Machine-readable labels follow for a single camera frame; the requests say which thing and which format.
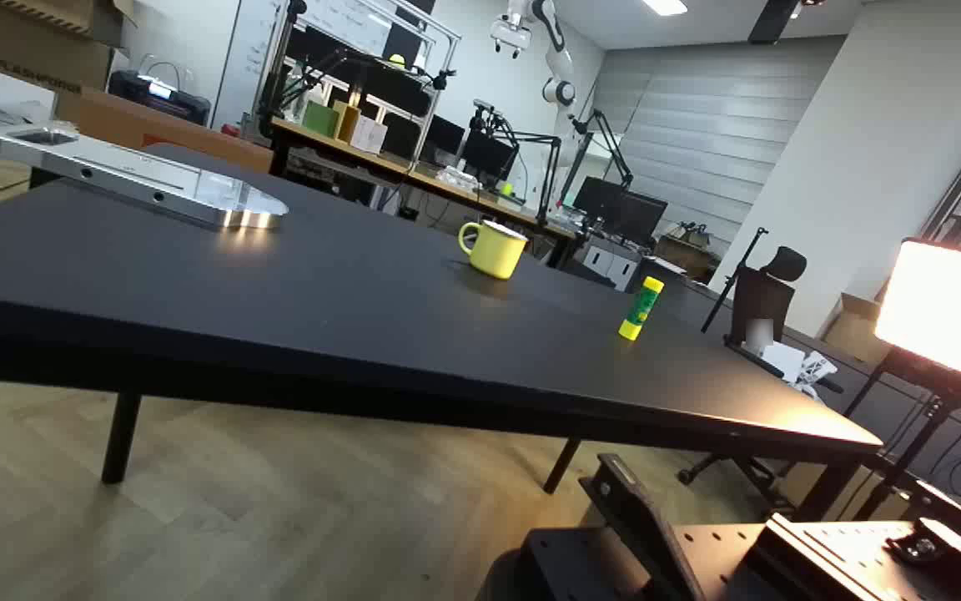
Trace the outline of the yellow green glue stick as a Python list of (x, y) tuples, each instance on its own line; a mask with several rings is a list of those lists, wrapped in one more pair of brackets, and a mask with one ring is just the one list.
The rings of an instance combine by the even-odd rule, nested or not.
[(654, 310), (662, 292), (664, 292), (664, 279), (662, 276), (644, 276), (629, 310), (624, 314), (624, 319), (616, 328), (616, 333), (624, 341), (638, 341), (642, 338), (642, 329), (644, 329), (644, 324), (646, 324), (646, 316), (649, 316), (649, 310)]

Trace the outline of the yellow ceramic mug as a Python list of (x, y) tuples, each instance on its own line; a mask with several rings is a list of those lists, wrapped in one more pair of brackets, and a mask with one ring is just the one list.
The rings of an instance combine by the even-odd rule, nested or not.
[(474, 270), (511, 279), (525, 255), (526, 235), (497, 219), (466, 219), (458, 231), (458, 245)]

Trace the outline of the black table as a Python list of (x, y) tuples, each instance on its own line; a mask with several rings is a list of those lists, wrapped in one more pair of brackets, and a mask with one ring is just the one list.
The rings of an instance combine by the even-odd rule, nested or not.
[(627, 345), (609, 287), (254, 183), (287, 217), (244, 235), (72, 179), (0, 199), (0, 381), (813, 460), (806, 517), (876, 454), (669, 306)]

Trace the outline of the wooden workbench with shelves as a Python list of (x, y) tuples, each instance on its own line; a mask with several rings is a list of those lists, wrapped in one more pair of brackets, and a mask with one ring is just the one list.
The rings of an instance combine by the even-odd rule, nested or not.
[[(540, 97), (548, 104), (569, 105), (574, 104), (574, 57), (567, 51), (565, 28), (558, 22), (554, 0), (508, 0), (499, 15), (494, 18), (494, 47), (525, 51), (535, 25), (540, 25), (551, 38), (548, 79), (540, 85)], [(287, 171), (287, 154), (293, 146), (315, 146), (318, 142), (327, 151), (343, 151), (329, 136), (311, 136), (303, 126), (293, 126), (281, 117), (274, 117), (269, 126), (274, 126), (274, 164), (269, 164), (274, 172)], [(525, 217), (525, 225), (554, 241), (554, 251), (548, 255), (551, 268), (567, 259), (569, 245), (577, 242), (577, 231), (567, 219), (558, 219), (561, 198), (554, 194), (554, 179), (558, 179), (558, 161), (561, 161), (561, 136), (558, 134), (514, 129), (494, 105), (477, 105), (471, 117), (471, 126), (477, 134), (489, 134), (499, 142), (543, 142), (548, 146), (540, 199)], [(464, 185), (441, 183), (438, 171), (424, 165), (420, 161), (359, 154), (359, 164), (373, 165), (379, 176), (398, 176), (398, 179), (407, 179), (410, 185), (424, 185), (429, 194), (445, 194), (445, 198), (464, 199), (471, 205), (486, 205), (486, 209), (497, 205), (489, 179), (485, 185), (464, 191)]]

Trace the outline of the black office chair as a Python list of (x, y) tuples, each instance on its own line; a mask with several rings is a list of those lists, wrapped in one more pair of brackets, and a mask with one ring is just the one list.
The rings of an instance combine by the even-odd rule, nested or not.
[[(776, 245), (773, 259), (765, 268), (736, 268), (733, 270), (733, 310), (729, 310), (729, 328), (723, 333), (723, 348), (742, 348), (751, 329), (757, 328), (757, 319), (771, 324), (771, 341), (785, 338), (785, 316), (794, 296), (794, 279), (801, 279), (806, 270), (806, 255), (789, 251), (789, 245)], [(708, 469), (712, 464), (727, 460), (727, 454), (708, 454), (700, 464), (693, 468), (680, 468), (678, 481), (690, 484), (700, 469)], [(776, 481), (776, 475), (761, 464), (757, 458), (729, 458), (751, 484), (757, 484), (761, 491), (771, 486)]]

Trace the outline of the silver metal mounting plate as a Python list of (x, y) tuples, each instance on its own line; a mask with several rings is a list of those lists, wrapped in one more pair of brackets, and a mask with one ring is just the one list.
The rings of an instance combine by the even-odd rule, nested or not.
[(269, 231), (287, 217), (283, 199), (241, 176), (107, 142), (55, 123), (0, 126), (0, 156), (111, 191), (148, 209), (210, 223), (214, 231)]

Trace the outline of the bright studio light panel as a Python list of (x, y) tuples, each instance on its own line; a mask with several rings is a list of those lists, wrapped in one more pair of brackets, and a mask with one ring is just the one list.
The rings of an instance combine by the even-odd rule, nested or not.
[(961, 245), (903, 241), (873, 333), (961, 372)]

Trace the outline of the cardboard box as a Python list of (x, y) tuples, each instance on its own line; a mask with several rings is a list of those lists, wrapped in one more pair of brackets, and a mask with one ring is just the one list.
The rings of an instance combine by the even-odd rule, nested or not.
[(0, 69), (52, 85), (102, 85), (134, 0), (0, 0)]

